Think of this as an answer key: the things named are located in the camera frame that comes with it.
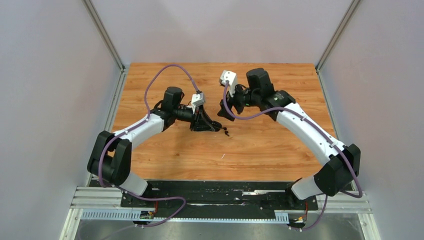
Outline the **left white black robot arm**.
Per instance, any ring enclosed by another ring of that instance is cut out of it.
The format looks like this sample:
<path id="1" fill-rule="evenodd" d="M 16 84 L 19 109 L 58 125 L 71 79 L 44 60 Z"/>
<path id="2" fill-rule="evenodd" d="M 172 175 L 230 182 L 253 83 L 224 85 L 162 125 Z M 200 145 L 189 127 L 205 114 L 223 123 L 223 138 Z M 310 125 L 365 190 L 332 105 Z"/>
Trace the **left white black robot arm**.
<path id="1" fill-rule="evenodd" d="M 167 130 L 175 121 L 189 123 L 192 132 L 218 132 L 223 129 L 221 123 L 207 115 L 203 92 L 193 94 L 189 105 L 182 104 L 184 96 L 181 88 L 170 86 L 163 99 L 144 118 L 116 132 L 100 132 L 89 157 L 87 171 L 104 183 L 133 193 L 135 202 L 140 206 L 149 206 L 153 193 L 148 189 L 149 183 L 131 171 L 132 151 L 147 139 Z"/>

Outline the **aluminium frame rail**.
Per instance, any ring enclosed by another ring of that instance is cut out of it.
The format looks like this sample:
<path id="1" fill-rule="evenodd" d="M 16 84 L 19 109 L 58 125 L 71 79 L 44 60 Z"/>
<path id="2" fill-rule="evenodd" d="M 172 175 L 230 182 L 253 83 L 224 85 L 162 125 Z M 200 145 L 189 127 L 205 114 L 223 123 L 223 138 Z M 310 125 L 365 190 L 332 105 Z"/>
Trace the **aluminium frame rail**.
<path id="1" fill-rule="evenodd" d="M 319 212 L 324 210 L 332 214 L 371 214 L 372 209 L 366 195 L 362 198 L 352 198 L 338 193 L 333 197 L 318 195 L 303 203 L 289 206 L 286 203 L 272 202 L 272 199 L 282 200 L 281 191 L 266 190 L 264 192 L 230 191 L 219 195 L 216 192 L 194 194 L 193 198 L 186 198 L 187 207 L 252 207 L 258 210 L 272 210 L 287 213 Z M 78 187 L 71 202 L 76 209 L 127 209 L 140 211 L 154 211 L 159 209 L 178 209 L 179 200 L 171 200 L 168 196 L 164 200 L 155 199 L 153 202 L 143 201 L 116 188 Z"/>

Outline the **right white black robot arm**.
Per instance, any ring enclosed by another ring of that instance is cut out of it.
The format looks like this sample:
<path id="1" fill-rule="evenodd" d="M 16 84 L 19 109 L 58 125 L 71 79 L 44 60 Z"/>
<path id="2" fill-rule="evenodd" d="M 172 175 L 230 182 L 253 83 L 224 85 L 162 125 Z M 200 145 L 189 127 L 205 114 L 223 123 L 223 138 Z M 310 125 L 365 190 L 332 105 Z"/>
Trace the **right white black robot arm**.
<path id="1" fill-rule="evenodd" d="M 358 176 L 361 150 L 354 143 L 347 145 L 319 126 L 285 90 L 275 90 L 269 73 L 264 68 L 254 68 L 246 73 L 248 86 L 238 82 L 235 72 L 224 70 L 219 84 L 224 87 L 220 101 L 219 117 L 250 120 L 262 115 L 293 133 L 313 153 L 321 169 L 308 177 L 291 183 L 285 190 L 286 204 L 298 209 L 307 198 L 318 195 L 333 197 L 344 193 L 344 188 L 354 183 L 361 198 L 362 188 Z"/>

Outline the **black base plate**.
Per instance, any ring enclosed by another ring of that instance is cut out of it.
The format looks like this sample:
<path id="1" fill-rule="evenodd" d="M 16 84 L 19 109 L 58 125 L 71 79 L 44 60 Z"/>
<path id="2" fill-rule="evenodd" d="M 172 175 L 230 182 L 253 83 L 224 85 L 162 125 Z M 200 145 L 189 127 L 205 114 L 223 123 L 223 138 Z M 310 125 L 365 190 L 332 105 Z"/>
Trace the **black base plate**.
<path id="1" fill-rule="evenodd" d="M 285 192 L 287 181 L 183 181 L 150 180 L 144 198 L 125 193 L 113 205 L 114 217 L 160 221 L 176 212 L 175 220 L 270 221 L 278 211 L 303 215 L 319 210 L 317 197 L 295 200 Z"/>

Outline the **black earbud case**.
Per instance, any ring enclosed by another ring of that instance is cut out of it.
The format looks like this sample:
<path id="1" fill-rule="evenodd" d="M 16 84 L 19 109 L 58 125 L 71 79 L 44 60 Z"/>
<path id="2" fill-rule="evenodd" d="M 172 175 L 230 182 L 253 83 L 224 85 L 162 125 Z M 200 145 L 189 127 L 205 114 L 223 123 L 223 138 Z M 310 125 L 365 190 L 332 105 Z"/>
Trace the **black earbud case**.
<path id="1" fill-rule="evenodd" d="M 215 132 L 219 132 L 220 130 L 223 129 L 223 126 L 222 126 L 222 124 L 220 122 L 217 122 L 217 121 L 214 121 L 213 120 L 211 122 L 211 125 L 213 126 L 213 129 L 214 129 Z"/>

